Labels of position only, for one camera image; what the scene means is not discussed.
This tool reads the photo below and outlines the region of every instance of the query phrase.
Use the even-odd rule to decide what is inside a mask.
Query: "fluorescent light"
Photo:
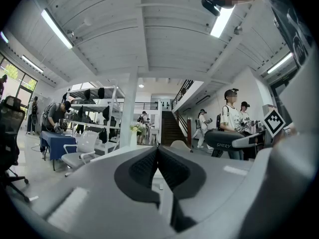
[[[0,35],[1,35],[2,39],[3,39],[6,43],[9,42],[8,38],[6,38],[6,36],[4,35],[4,33],[3,33],[2,31],[1,31]]]
[[[292,53],[289,53],[286,57],[284,57],[280,62],[278,62],[276,65],[274,65],[271,69],[269,69],[267,72],[268,74],[275,71],[278,67],[280,67],[282,64],[284,64],[288,59],[290,59],[293,56]]]
[[[27,62],[29,65],[33,66],[36,70],[38,70],[40,73],[43,73],[43,70],[38,68],[35,64],[33,64],[30,60],[28,60],[24,55],[22,56],[22,59]]]
[[[73,45],[72,43],[65,37],[64,33],[59,29],[59,27],[56,25],[52,17],[47,12],[47,9],[44,9],[41,13],[42,17],[46,21],[46,23],[51,27],[53,32],[60,38],[60,40],[65,44],[68,49],[72,49]]]
[[[215,22],[214,27],[213,27],[210,35],[215,36],[217,38],[220,37],[220,35],[223,32],[234,8],[235,7],[231,8],[231,9],[225,9],[225,8],[221,9],[220,16],[217,18],[217,21]]]

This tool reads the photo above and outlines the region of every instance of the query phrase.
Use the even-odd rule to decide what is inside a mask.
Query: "white ceiling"
[[[68,50],[46,24],[46,7],[65,32],[74,31],[75,47]],[[209,82],[205,90],[213,93],[247,66],[262,74],[275,62],[286,44],[273,19],[261,0],[237,5],[215,38],[215,16],[201,0],[22,0],[4,32],[16,38],[10,48],[19,56],[28,50],[58,87],[107,79],[125,85],[138,67],[145,89],[166,82],[172,93],[176,81],[190,79]],[[241,36],[233,33],[238,25]]]

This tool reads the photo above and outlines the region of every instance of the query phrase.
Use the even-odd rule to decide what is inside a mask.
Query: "cable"
[[[36,152],[41,152],[40,150],[35,150],[35,149],[33,149],[33,148],[36,148],[36,147],[39,147],[39,145],[32,147],[31,150],[34,150],[34,151],[36,151]]]

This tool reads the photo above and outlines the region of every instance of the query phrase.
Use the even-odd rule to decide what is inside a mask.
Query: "white column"
[[[124,107],[121,121],[120,148],[130,145],[132,135],[130,130],[130,124],[133,121],[137,86],[138,68],[135,67],[133,69],[133,72],[130,73],[128,87],[125,92]]]

